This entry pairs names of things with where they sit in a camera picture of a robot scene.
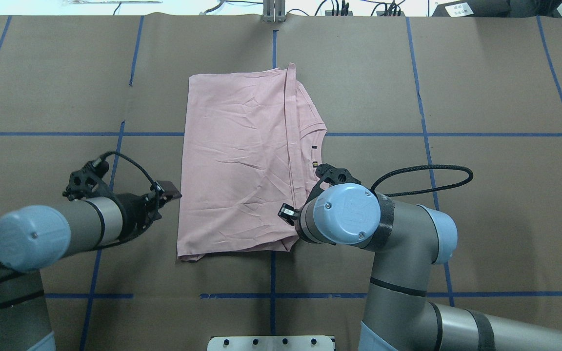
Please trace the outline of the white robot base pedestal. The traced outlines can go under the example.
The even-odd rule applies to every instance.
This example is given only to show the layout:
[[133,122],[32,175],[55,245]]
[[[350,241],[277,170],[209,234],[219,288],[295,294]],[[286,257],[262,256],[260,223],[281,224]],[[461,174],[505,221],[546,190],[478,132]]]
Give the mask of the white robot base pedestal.
[[335,351],[334,337],[327,335],[281,335],[213,337],[208,351]]

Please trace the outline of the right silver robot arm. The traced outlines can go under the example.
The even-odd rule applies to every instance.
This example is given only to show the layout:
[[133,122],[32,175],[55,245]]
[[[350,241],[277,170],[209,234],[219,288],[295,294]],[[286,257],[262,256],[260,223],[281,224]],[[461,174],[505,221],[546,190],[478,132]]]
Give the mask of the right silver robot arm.
[[278,215],[307,242],[374,253],[360,351],[562,351],[562,331],[428,300],[431,267],[457,246],[445,213],[346,183]]

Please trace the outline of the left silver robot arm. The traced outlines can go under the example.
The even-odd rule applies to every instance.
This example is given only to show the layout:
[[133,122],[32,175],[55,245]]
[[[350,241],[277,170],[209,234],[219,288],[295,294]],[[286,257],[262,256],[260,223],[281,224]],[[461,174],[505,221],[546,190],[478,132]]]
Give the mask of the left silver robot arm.
[[0,351],[54,351],[41,270],[137,238],[180,197],[172,182],[159,181],[145,195],[107,191],[0,217]]

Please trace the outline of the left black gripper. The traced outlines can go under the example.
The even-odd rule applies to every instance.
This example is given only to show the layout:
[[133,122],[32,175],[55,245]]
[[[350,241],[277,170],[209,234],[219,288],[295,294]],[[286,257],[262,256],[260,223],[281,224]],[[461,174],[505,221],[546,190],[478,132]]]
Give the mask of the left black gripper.
[[[165,205],[172,200],[182,198],[182,194],[172,181],[156,181],[152,185],[152,194],[158,205]],[[138,238],[157,220],[162,218],[155,208],[154,201],[149,202],[147,196],[131,193],[118,194],[118,202],[122,213],[122,231],[118,242],[129,242]]]

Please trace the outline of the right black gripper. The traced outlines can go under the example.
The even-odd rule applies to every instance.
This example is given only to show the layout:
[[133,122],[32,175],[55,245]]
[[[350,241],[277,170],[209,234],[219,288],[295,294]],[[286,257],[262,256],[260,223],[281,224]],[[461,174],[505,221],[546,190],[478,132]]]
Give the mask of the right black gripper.
[[310,239],[308,235],[308,226],[305,216],[303,215],[303,207],[295,209],[292,205],[283,203],[278,211],[278,217],[288,225],[294,225],[295,231],[299,238]]

